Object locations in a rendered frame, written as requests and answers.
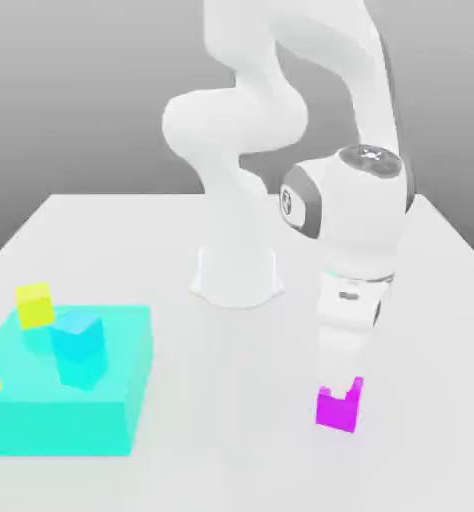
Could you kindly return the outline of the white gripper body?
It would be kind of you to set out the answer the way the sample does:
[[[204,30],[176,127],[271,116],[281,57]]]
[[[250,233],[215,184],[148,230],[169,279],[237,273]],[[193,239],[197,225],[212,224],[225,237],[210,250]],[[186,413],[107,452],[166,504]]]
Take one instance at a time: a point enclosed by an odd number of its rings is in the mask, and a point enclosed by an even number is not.
[[[370,334],[322,326],[318,336],[318,363],[323,383],[352,383],[364,376],[364,357]]]

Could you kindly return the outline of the small magenta cube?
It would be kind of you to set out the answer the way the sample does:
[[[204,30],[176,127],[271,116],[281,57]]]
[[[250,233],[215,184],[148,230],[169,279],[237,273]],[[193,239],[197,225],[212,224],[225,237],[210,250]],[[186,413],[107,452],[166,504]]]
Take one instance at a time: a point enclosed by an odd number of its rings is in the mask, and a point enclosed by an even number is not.
[[[363,383],[362,377],[356,377],[342,399],[335,398],[329,388],[322,386],[317,397],[316,423],[353,433],[356,429]]]

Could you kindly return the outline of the small blue cube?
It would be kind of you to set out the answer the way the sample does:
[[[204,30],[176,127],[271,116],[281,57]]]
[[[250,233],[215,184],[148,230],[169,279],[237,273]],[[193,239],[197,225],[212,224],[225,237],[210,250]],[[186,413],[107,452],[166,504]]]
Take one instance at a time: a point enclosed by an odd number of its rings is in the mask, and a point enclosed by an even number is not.
[[[92,390],[108,368],[102,318],[82,310],[61,315],[50,328],[60,382]]]

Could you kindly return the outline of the small lime yellow cube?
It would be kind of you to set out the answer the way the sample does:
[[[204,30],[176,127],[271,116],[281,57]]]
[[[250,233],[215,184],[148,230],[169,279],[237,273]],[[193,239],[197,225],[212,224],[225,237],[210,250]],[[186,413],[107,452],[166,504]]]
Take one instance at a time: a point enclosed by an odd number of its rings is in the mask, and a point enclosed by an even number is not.
[[[55,315],[47,282],[19,286],[15,290],[17,312],[22,329],[48,326]]]

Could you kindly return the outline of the large turquoise box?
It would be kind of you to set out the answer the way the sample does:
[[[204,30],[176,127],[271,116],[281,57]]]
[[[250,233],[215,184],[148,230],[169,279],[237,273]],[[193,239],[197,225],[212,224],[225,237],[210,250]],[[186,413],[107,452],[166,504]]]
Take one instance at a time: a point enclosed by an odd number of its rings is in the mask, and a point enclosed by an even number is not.
[[[70,310],[102,318],[108,368],[92,390],[60,382],[50,328]],[[24,330],[17,312],[0,326],[0,455],[128,455],[152,364],[144,305],[57,306],[52,325]]]

